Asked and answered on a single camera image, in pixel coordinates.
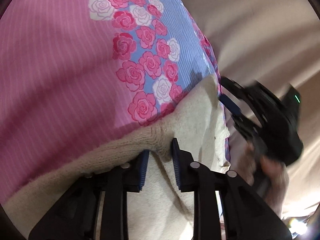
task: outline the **beige blanket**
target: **beige blanket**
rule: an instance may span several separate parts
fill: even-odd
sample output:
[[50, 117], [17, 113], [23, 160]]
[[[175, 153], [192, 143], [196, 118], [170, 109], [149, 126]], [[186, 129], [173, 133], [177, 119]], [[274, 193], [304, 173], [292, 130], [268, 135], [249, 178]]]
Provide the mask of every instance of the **beige blanket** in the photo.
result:
[[8, 200], [4, 210], [28, 238], [31, 229], [77, 178], [110, 169], [150, 149], [154, 154], [149, 159], [143, 191], [128, 194], [129, 238], [190, 240], [193, 194], [177, 189], [171, 140], [177, 137], [180, 148], [190, 151], [196, 161], [225, 173], [230, 166], [224, 153], [228, 136], [216, 82], [210, 75], [191, 90], [172, 114], [30, 182]]
[[[307, 0], [182, 1], [212, 44], [222, 75], [242, 85], [258, 80], [277, 96], [288, 83], [301, 93], [305, 150], [288, 168], [283, 215], [314, 211], [320, 201], [320, 21], [313, 8]], [[232, 134], [231, 165], [243, 144]]]

